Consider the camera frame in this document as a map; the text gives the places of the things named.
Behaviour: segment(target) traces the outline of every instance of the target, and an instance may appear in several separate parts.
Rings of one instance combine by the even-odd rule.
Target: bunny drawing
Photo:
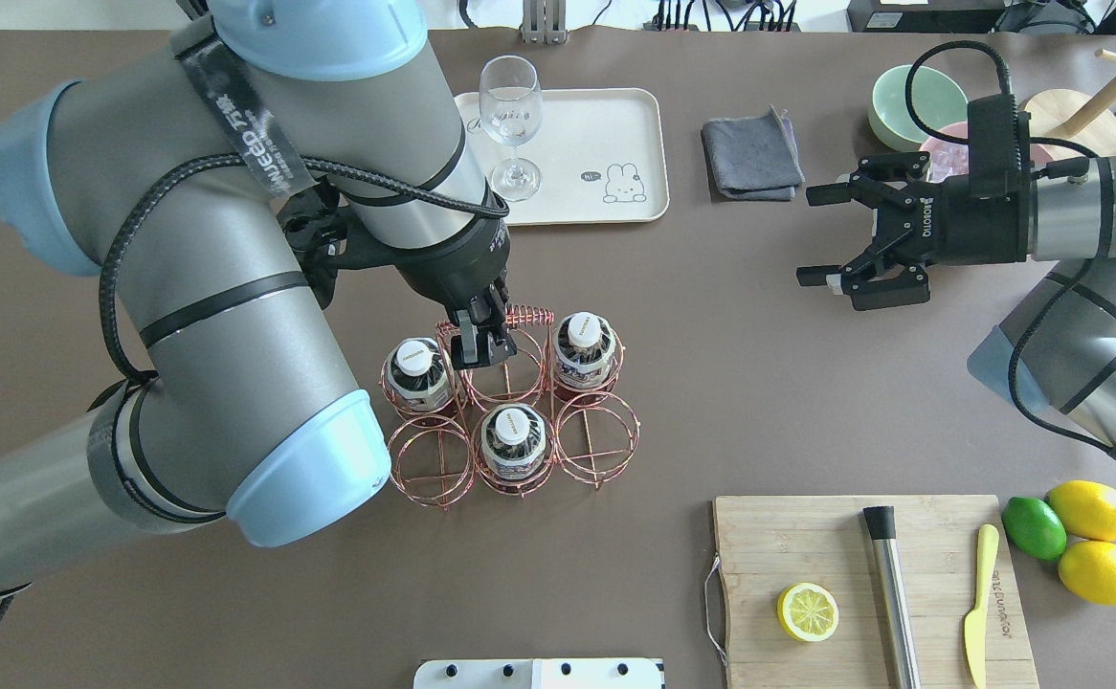
[[[635,204],[646,201],[647,193],[642,188],[642,179],[634,163],[612,164],[605,171],[606,204]]]

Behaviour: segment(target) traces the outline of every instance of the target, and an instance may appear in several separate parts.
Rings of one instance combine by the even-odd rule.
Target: light blue joint cap
[[[1001,400],[1012,404],[1009,396],[1009,357],[1012,357],[1013,345],[1009,337],[1000,329],[1000,326],[992,327],[992,332],[974,348],[971,356],[965,361],[965,370],[971,372],[980,383],[1000,395]],[[1026,409],[1037,414],[1049,405],[1047,395],[1039,384],[1035,383],[1026,362],[1018,362],[1018,396],[1021,398]]]
[[[391,73],[427,39],[417,0],[209,0],[209,11],[239,57],[308,82]]]
[[[227,503],[225,515],[261,548],[312,535],[369,500],[392,462],[366,390],[331,402],[286,438]]]
[[[15,227],[26,250],[59,271],[80,278],[99,266],[77,247],[65,227],[47,171],[47,134],[56,103],[74,84],[57,86],[0,123],[0,218]]]

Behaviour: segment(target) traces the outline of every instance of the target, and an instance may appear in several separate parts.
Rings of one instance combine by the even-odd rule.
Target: gray cloth
[[[762,117],[708,122],[703,149],[716,189],[734,201],[790,201],[804,184],[791,122],[773,106]]]

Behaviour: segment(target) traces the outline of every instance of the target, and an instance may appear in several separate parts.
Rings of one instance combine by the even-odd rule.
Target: green bowl
[[[904,85],[911,65],[891,67],[873,84],[868,124],[873,134],[895,151],[917,151],[929,135],[907,114]],[[912,85],[911,101],[920,118],[933,130],[965,119],[965,93],[953,79],[931,67],[920,67]]]

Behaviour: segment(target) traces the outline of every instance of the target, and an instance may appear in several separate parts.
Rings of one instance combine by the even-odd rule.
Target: stainless steel muddler
[[[920,689],[920,670],[916,668],[916,640],[911,632],[907,596],[903,588],[903,571],[898,566],[898,540],[894,533],[894,507],[891,505],[865,507],[864,521],[873,537],[873,557],[877,559],[877,574],[885,596],[885,616],[889,620],[891,658],[894,677],[899,689]]]

